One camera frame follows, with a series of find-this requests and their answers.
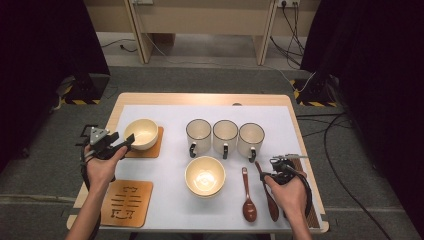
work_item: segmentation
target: gray carpet floor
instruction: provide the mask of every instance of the gray carpet floor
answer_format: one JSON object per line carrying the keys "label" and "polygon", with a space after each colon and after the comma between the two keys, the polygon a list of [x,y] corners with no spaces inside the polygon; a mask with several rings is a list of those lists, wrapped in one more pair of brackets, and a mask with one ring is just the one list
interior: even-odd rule
{"label": "gray carpet floor", "polygon": [[[324,149],[325,130],[337,107],[295,103],[291,85],[274,70],[110,67],[111,79],[98,105],[62,105],[39,129],[28,158],[12,160],[0,175],[0,239],[63,239],[66,221],[81,187],[80,134],[86,124],[104,127],[122,92],[284,94],[295,113],[330,231],[315,239],[386,239],[376,223],[343,189]],[[287,72],[295,78],[300,73]],[[364,205],[392,239],[420,239],[396,195],[364,150],[348,115],[327,135],[331,164],[351,194]],[[97,239],[128,239],[128,232],[101,230]],[[290,236],[277,235],[277,239]]]}

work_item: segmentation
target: mug handle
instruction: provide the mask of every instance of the mug handle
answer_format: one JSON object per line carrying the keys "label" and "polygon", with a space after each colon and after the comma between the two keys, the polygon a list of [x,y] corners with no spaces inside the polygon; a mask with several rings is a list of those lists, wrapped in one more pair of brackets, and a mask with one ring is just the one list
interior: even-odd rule
{"label": "mug handle", "polygon": [[222,156],[224,159],[228,157],[228,144],[224,143],[224,155]]}
{"label": "mug handle", "polygon": [[249,157],[249,162],[254,162],[255,161],[255,159],[256,159],[256,150],[255,150],[255,148],[254,147],[251,147],[250,148],[250,152],[252,153],[252,156],[251,157]]}
{"label": "mug handle", "polygon": [[193,142],[190,146],[189,152],[190,152],[190,157],[194,158],[196,157],[196,153],[194,152],[194,148],[196,148],[196,143]]}

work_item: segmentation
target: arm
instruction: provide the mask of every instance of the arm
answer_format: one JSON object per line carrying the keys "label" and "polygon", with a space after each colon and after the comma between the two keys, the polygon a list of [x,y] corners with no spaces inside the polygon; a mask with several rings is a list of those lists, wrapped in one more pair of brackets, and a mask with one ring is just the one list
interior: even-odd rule
{"label": "arm", "polygon": [[81,240],[90,237],[99,217],[109,183],[115,175],[116,164],[125,155],[126,150],[127,147],[120,148],[109,160],[93,158],[86,161],[90,190],[66,239]]}
{"label": "arm", "polygon": [[297,240],[312,239],[305,216],[306,191],[299,177],[294,177],[285,185],[279,185],[269,176],[265,182],[271,188],[277,205],[284,210]]}

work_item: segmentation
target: black curtain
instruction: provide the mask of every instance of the black curtain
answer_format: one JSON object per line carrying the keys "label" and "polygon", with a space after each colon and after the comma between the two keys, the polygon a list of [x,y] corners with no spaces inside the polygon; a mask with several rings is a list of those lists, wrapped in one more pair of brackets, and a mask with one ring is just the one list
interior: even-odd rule
{"label": "black curtain", "polygon": [[41,127],[65,78],[109,69],[82,0],[2,0],[0,31],[1,171]]}
{"label": "black curtain", "polygon": [[423,13],[420,0],[322,0],[302,60],[339,78],[364,147],[422,237]]}

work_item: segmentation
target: electrical outlet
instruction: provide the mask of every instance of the electrical outlet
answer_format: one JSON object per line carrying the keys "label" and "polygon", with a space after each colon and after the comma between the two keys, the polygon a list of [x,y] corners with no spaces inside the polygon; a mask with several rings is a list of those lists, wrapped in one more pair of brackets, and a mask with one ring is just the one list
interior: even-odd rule
{"label": "electrical outlet", "polygon": [[299,7],[300,0],[278,0],[278,7],[283,7],[282,2],[286,2],[286,8],[294,8],[297,4],[297,7]]}

